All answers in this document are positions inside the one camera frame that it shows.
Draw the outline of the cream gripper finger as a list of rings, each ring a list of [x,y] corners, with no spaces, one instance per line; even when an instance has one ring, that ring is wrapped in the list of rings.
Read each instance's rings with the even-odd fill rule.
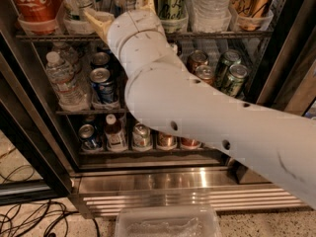
[[[136,11],[150,11],[151,13],[155,14],[156,11],[155,11],[154,0],[136,0],[135,10]]]

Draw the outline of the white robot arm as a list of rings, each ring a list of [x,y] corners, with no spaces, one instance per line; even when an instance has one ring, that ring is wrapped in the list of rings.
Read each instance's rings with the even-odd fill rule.
[[[116,17],[88,8],[122,65],[125,103],[146,126],[214,147],[316,208],[316,122],[229,97],[191,74],[167,42],[153,0]]]

